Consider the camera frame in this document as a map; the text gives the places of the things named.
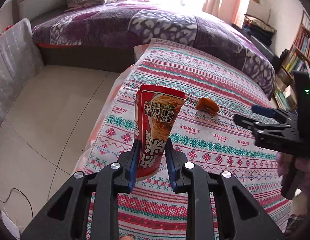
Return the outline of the right hand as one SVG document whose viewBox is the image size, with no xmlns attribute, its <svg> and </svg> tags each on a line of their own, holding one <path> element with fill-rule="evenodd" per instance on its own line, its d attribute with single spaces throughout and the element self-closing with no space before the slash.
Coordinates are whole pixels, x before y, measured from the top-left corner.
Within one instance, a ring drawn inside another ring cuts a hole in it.
<svg viewBox="0 0 310 240">
<path fill-rule="evenodd" d="M 292 156 L 289 154 L 279 152 L 276 154 L 278 176 L 288 174 L 291 159 Z M 297 158 L 295 160 L 295 168 L 304 172 L 304 178 L 299 184 L 298 188 L 301 189 L 302 194 L 307 198 L 307 209 L 310 211 L 310 159 Z"/>
</svg>

